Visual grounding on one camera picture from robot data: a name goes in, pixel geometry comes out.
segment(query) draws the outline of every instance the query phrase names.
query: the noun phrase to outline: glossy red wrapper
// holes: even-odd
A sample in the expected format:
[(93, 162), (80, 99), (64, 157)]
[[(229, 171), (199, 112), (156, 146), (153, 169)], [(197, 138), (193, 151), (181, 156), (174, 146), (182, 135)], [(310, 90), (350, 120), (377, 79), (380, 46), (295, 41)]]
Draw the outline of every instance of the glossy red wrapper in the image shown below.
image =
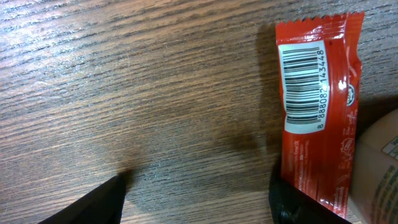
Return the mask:
[(364, 12), (276, 25), (284, 180), (346, 217)]

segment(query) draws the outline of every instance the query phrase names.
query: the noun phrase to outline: wood grain surface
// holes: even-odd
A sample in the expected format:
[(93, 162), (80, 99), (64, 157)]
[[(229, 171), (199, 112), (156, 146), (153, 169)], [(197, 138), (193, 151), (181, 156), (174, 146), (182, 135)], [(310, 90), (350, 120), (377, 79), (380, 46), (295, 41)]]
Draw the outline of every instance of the wood grain surface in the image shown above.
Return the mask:
[(395, 0), (0, 1), (0, 223), (125, 169), (123, 223), (272, 223), (279, 21), (364, 10), (359, 132), (398, 107)]

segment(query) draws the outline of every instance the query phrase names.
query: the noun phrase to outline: barcode number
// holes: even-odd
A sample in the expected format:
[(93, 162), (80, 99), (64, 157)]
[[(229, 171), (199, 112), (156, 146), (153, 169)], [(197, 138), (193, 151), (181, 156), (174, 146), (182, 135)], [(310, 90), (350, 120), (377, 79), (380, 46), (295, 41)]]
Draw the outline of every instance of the barcode number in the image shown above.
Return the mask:
[(323, 40), (279, 45), (285, 130), (308, 134), (324, 130), (329, 104), (329, 75)]

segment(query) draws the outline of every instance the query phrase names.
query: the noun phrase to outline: plastic packet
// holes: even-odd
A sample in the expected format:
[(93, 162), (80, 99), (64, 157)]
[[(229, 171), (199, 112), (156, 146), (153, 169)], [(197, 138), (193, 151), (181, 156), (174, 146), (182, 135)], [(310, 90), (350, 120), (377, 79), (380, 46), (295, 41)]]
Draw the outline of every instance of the plastic packet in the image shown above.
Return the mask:
[(364, 12), (276, 26), (284, 108), (281, 176), (345, 218), (358, 114)]

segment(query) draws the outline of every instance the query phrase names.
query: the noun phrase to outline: white barcode label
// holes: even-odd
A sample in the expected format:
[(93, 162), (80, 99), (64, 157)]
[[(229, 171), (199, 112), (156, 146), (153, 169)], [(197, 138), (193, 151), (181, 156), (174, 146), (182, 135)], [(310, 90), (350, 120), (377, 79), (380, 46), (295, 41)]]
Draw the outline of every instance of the white barcode label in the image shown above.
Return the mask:
[(294, 134), (324, 130), (330, 86), (323, 40), (279, 45), (279, 57), (285, 130)]

